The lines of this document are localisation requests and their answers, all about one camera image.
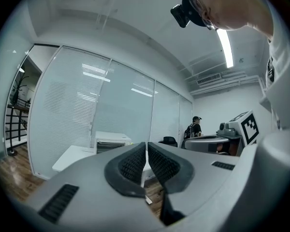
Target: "ceiling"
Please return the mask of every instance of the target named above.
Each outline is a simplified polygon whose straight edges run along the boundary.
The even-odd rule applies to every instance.
[[[31,14],[39,13],[32,24],[41,34],[46,24],[60,16],[91,18],[101,30],[105,25],[128,32],[151,46],[176,67],[189,83],[190,90],[198,89],[200,77],[227,71],[225,57],[215,31],[189,23],[179,27],[170,9],[181,0],[31,0],[41,4],[39,11],[30,7]],[[249,70],[258,74],[263,56],[265,37],[244,27],[228,32],[233,53],[232,70]]]

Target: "neck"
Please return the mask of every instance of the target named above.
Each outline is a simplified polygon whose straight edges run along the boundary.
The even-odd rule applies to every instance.
[[[270,41],[274,33],[273,19],[262,0],[246,0],[247,26],[263,33]]]

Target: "backpack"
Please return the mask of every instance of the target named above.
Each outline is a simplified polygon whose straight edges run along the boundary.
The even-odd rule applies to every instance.
[[[193,123],[187,127],[184,133],[184,140],[194,137]]]

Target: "person in black shirt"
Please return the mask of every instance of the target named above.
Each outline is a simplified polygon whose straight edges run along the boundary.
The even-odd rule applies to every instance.
[[[192,128],[193,128],[193,132],[194,132],[194,137],[198,137],[199,132],[202,132],[201,126],[200,126],[200,120],[201,120],[201,118],[197,117],[197,116],[193,117],[193,119],[192,119]]]

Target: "eyeglasses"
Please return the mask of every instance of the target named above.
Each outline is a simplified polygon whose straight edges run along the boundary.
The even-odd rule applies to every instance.
[[[193,7],[193,9],[199,14],[199,16],[201,17],[202,21],[204,22],[205,26],[209,29],[215,29],[215,26],[213,25],[213,23],[210,20],[206,20],[202,17],[202,13],[205,10],[204,7],[202,6],[202,4],[200,3],[199,0],[188,0],[190,5]]]

